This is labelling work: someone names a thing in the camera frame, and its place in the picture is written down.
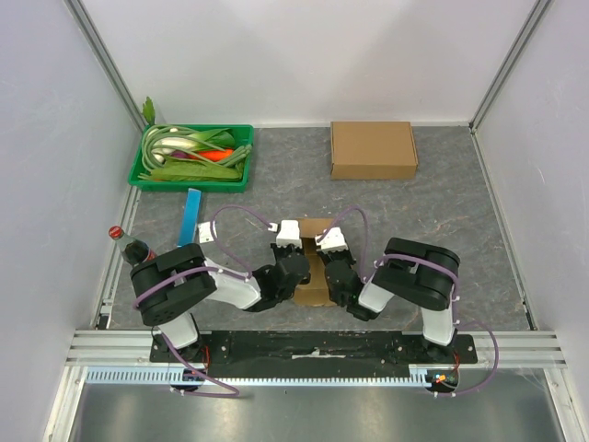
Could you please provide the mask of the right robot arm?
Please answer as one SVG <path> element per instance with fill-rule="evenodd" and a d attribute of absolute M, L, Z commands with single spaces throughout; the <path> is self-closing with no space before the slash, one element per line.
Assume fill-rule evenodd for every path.
<path fill-rule="evenodd" d="M 394 297 L 420 308 L 422 351 L 439 363 L 455 352 L 453 295 L 458 287 L 460 258 L 442 247 L 391 238 L 372 275 L 362 278 L 343 239 L 317 239 L 325 265 L 329 299 L 356 319 L 376 319 Z"/>

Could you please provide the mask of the small cardboard box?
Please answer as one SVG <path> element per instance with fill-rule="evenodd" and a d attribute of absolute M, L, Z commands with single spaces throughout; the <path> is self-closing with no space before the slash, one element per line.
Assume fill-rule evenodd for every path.
<path fill-rule="evenodd" d="M 293 301 L 302 307 L 333 307 L 325 278 L 325 265 L 317 252 L 315 237 L 329 227 L 329 218 L 299 218 L 304 254 L 309 261 L 310 274 L 307 283 L 301 283 L 294 291 Z"/>

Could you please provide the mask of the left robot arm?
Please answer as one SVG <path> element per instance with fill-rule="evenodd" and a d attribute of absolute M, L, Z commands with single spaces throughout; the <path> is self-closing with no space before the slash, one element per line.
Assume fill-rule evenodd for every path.
<path fill-rule="evenodd" d="M 275 263 L 252 273 L 239 273 L 206 258 L 191 243 L 134 267 L 130 278 L 135 293 L 133 307 L 144 325 L 158 329 L 170 352 L 191 362 L 202 351 L 202 340 L 191 309 L 205 299 L 240 310 L 260 312 L 291 298 L 310 276 L 303 250 L 271 244 Z"/>

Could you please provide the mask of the large cardboard box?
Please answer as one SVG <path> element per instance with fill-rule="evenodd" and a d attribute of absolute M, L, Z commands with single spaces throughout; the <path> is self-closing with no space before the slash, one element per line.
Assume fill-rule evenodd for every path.
<path fill-rule="evenodd" d="M 419 160 L 409 122 L 333 122 L 334 180 L 411 180 Z"/>

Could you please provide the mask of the small white plastic packet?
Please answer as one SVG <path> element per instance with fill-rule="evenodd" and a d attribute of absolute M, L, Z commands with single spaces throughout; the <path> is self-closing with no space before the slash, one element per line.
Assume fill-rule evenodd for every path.
<path fill-rule="evenodd" d="M 197 239 L 200 244 L 214 242 L 215 226 L 211 221 L 202 222 L 197 226 Z"/>

